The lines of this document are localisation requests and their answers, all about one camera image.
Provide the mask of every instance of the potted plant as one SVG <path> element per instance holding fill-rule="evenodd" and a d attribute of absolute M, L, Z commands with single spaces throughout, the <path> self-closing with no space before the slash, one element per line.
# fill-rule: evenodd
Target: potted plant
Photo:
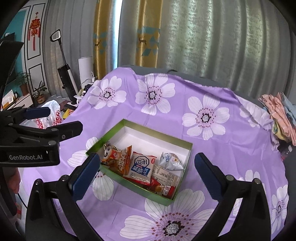
<path fill-rule="evenodd" d="M 20 87 L 23 96 L 29 93 L 27 82 L 29 81 L 30 74 L 27 72 L 19 72 L 16 76 L 15 82 Z"/>
<path fill-rule="evenodd" d="M 37 100 L 38 104 L 42 104 L 46 100 L 45 98 L 46 96 L 45 94 L 42 93 L 42 91 L 47 90 L 47 88 L 45 86 L 41 87 L 41 83 L 42 81 L 40 81 L 38 88 L 34 88 L 34 93 L 33 93 L 33 98 Z"/>

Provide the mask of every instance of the yellow curtain panel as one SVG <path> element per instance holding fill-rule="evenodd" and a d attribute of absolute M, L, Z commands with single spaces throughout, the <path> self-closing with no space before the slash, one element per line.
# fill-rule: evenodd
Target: yellow curtain panel
<path fill-rule="evenodd" d="M 108 56 L 108 43 L 114 37 L 108 34 L 110 11 L 114 9 L 112 0 L 100 0 L 96 5 L 94 18 L 94 71 L 101 79 L 107 74 L 106 59 Z M 135 63 L 138 66 L 156 67 L 158 45 L 160 37 L 160 24 L 163 0 L 140 0 L 138 7 L 137 32 L 132 32 L 137 39 Z"/>

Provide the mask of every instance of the green plant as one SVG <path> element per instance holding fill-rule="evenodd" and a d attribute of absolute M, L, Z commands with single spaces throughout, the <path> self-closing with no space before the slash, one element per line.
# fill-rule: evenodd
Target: green plant
<path fill-rule="evenodd" d="M 41 83 L 42 83 L 42 81 L 40 81 L 38 88 L 34 88 L 33 98 L 35 98 L 35 99 L 38 98 L 39 96 L 41 96 L 42 91 L 47 90 L 47 88 L 45 86 L 41 87 Z"/>
<path fill-rule="evenodd" d="M 15 83 L 18 86 L 21 86 L 29 81 L 30 73 L 27 72 L 19 72 L 16 76 Z"/>

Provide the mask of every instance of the teal wall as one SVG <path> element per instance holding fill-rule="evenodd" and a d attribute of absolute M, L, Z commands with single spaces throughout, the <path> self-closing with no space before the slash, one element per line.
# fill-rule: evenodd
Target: teal wall
<path fill-rule="evenodd" d="M 9 26 L 5 30 L 5 33 L 15 33 L 15 41 L 23 42 L 22 27 L 25 21 L 25 15 L 26 15 L 26 10 L 20 10 L 15 15 L 15 17 L 12 19 Z M 16 74 L 23 71 L 21 54 L 18 55 L 15 61 L 15 71 L 16 71 Z M 7 94 L 11 89 L 13 90 L 13 92 L 17 91 L 20 96 L 22 95 L 20 87 L 15 85 L 13 81 L 5 87 L 4 94 Z"/>

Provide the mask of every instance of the purple tablecloth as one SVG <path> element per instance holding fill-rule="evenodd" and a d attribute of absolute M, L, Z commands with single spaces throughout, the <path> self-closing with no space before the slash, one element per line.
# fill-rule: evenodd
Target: purple tablecloth
<path fill-rule="evenodd" d="M 30 193 L 37 178 L 54 181 L 70 174 L 85 160 L 85 152 L 123 118 L 192 142 L 193 149 L 178 196 L 168 207 L 99 173 L 78 205 L 104 240 L 191 240 L 217 205 L 194 168 L 198 152 L 236 179 L 260 178 L 272 238 L 283 227 L 288 182 L 280 153 L 271 141 L 268 113 L 226 88 L 201 86 L 166 74 L 140 76 L 128 68 L 117 68 L 95 82 L 65 121 L 81 121 L 81 135 L 61 142 L 58 166 L 24 170 L 26 192 Z M 222 233 L 230 229 L 240 203 L 238 199 Z"/>

